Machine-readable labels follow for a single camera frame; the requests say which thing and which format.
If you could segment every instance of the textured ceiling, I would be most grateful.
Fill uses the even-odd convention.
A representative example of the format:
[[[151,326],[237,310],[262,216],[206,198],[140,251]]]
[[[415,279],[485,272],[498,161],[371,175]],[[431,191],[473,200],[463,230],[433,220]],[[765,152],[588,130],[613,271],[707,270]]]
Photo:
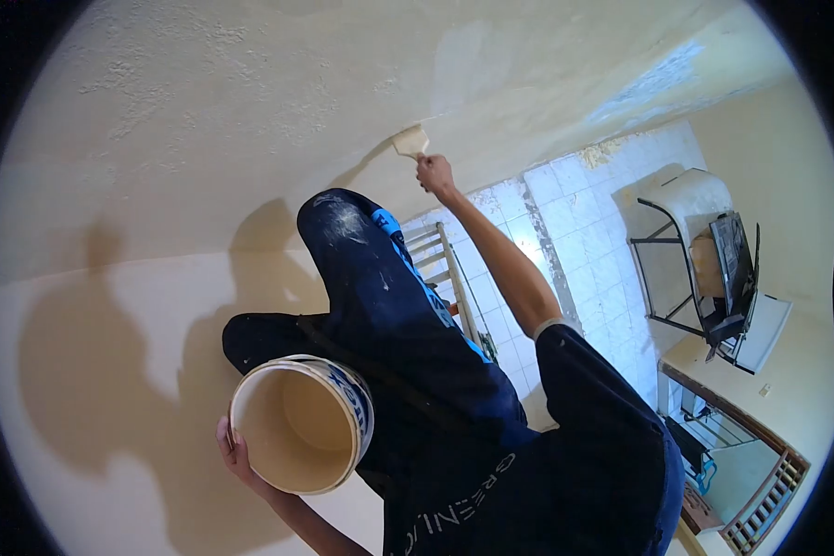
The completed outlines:
[[[433,206],[388,137],[416,122],[473,190],[790,72],[722,0],[95,2],[0,167],[0,284],[93,264],[298,248],[351,187]]]

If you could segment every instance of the white bucket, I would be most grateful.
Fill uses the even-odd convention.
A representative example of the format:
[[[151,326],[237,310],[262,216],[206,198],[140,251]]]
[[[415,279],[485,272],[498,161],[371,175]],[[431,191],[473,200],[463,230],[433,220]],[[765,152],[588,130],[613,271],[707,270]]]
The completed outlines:
[[[263,480],[291,494],[318,495],[348,479],[365,455],[373,404],[364,379],[348,366],[291,355],[245,375],[228,420],[247,440],[251,467]]]

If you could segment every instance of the blue object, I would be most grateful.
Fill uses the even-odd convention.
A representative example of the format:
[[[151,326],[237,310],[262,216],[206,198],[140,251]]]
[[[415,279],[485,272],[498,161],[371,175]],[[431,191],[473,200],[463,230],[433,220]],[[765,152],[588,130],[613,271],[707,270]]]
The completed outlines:
[[[709,490],[711,490],[711,480],[713,476],[717,474],[717,464],[713,462],[713,458],[708,455],[707,461],[704,462],[703,467],[701,468],[701,472],[696,474],[693,479],[695,479],[695,483],[698,484],[698,492],[701,495],[706,495]],[[708,475],[707,473],[713,469],[713,473]]]

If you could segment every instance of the navy t-shirt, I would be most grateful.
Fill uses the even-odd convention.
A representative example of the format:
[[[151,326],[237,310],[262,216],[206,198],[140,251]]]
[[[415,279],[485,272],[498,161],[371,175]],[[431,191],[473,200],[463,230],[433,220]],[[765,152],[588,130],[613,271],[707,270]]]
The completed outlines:
[[[536,350],[559,428],[514,447],[438,432],[386,498],[384,556],[666,551],[684,477],[661,420],[573,329]]]

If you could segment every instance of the person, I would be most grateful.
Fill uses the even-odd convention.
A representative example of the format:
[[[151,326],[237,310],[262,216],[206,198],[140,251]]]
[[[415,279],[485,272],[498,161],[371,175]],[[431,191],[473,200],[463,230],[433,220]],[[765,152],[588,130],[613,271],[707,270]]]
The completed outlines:
[[[316,327],[334,345],[382,365],[466,416],[439,424],[401,392],[366,377],[376,415],[356,472],[384,500],[383,554],[664,554],[677,526],[684,471],[673,439],[623,377],[562,319],[556,296],[510,239],[460,194],[444,157],[420,157],[417,179],[461,222],[534,339],[550,415],[539,433],[507,376],[464,337],[415,271],[396,220],[369,199],[327,190],[297,227],[330,312]],[[238,315],[223,348],[241,373],[295,353],[333,359],[280,313]],[[220,419],[228,469],[315,552],[368,552],[299,496],[259,478]]]

